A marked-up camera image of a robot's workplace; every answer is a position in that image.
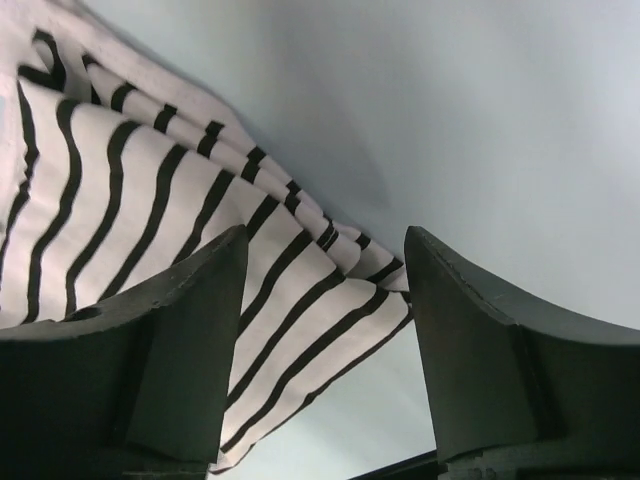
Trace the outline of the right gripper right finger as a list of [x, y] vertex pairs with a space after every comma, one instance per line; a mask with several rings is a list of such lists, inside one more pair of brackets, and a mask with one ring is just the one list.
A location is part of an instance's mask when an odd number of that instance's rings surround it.
[[404, 242], [443, 479], [635, 479], [639, 333], [545, 301], [421, 227]]

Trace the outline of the black white striped tank top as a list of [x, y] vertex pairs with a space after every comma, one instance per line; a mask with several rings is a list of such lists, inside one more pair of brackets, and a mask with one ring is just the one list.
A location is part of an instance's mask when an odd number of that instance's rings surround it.
[[245, 228], [207, 474], [234, 467], [411, 321], [399, 259], [327, 217], [216, 97], [73, 3], [2, 3], [1, 95], [1, 333], [60, 322]]

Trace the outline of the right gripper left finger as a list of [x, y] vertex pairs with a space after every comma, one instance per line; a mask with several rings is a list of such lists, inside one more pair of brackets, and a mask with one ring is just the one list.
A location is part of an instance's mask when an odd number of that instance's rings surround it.
[[248, 238], [235, 226], [64, 320], [1, 333], [5, 479], [202, 479], [218, 457]]

